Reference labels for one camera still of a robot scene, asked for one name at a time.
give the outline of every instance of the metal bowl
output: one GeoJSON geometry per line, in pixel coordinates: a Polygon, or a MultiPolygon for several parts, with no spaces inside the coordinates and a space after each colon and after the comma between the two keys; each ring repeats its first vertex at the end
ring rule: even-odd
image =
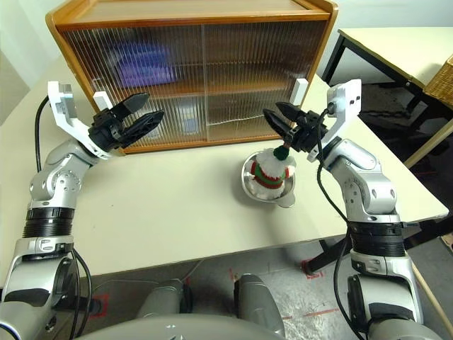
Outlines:
{"type": "Polygon", "coordinates": [[[296,198],[294,197],[294,187],[296,186],[296,174],[293,176],[286,178],[285,181],[285,189],[283,190],[282,194],[278,198],[273,198],[272,200],[263,200],[262,198],[256,197],[251,190],[251,181],[253,180],[253,174],[246,171],[246,164],[248,161],[256,160],[256,155],[259,152],[255,152],[246,161],[243,163],[242,172],[241,172],[241,181],[242,181],[242,188],[246,192],[247,196],[258,200],[264,203],[277,203],[282,208],[290,208],[296,202],[296,198]]]}

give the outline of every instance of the white wall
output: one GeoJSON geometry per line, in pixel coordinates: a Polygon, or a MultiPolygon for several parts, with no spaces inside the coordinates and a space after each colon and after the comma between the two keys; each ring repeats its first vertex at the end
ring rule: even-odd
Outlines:
{"type": "Polygon", "coordinates": [[[30,89],[0,51],[0,125],[30,89]]]}
{"type": "MultiPolygon", "coordinates": [[[[319,63],[322,75],[338,38],[339,28],[453,26],[452,0],[332,0],[338,5],[338,17],[319,63]]],[[[332,84],[362,78],[364,83],[389,81],[377,69],[346,50],[333,75],[332,84]]]]}
{"type": "Polygon", "coordinates": [[[64,0],[0,0],[1,51],[32,87],[59,55],[45,14],[64,0]]]}

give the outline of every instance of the wicker basket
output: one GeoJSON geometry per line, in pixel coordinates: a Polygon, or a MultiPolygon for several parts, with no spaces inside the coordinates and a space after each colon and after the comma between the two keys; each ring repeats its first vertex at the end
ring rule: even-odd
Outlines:
{"type": "Polygon", "coordinates": [[[453,55],[448,58],[423,92],[444,103],[453,105],[453,55]]]}

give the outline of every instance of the wooden cabinet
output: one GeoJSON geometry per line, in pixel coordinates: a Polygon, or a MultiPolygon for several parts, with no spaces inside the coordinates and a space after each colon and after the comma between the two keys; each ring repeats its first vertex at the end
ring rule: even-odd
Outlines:
{"type": "Polygon", "coordinates": [[[94,108],[96,91],[148,92],[137,117],[165,110],[125,150],[143,152],[276,138],[262,109],[311,81],[336,13],[327,0],[71,0],[46,20],[94,108]]]}

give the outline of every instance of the plush toy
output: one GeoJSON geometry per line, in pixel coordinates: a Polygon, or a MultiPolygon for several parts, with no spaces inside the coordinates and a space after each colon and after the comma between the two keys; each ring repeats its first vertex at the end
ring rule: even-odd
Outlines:
{"type": "Polygon", "coordinates": [[[285,189],[285,179],[294,175],[296,161],[288,156],[285,146],[264,149],[256,160],[246,163],[245,170],[254,177],[250,181],[251,193],[262,200],[279,198],[285,189]]]}

